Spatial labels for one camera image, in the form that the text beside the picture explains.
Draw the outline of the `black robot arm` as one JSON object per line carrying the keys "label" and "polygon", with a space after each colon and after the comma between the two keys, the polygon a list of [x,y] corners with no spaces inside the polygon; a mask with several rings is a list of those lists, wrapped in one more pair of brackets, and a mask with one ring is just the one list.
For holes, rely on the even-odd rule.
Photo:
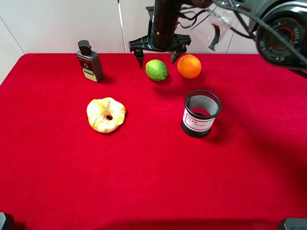
{"label": "black robot arm", "polygon": [[157,0],[147,7],[148,32],[129,41],[129,50],[139,64],[144,51],[169,52],[171,62],[186,53],[189,35],[176,34],[179,19],[198,26],[198,17],[205,13],[212,19],[214,38],[209,45],[215,50],[225,30],[232,29],[237,19],[243,32],[235,34],[255,42],[260,56],[268,63],[307,75],[307,3],[304,0]]}

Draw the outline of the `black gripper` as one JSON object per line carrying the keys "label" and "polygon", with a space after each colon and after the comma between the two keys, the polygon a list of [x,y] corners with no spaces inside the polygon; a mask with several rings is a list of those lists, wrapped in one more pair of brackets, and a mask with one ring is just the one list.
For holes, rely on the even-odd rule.
{"label": "black gripper", "polygon": [[143,68],[143,50],[154,52],[171,52],[170,60],[174,64],[182,55],[178,50],[181,46],[189,45],[189,35],[175,34],[179,6],[148,6],[149,14],[147,35],[136,40],[129,41],[129,49]]}

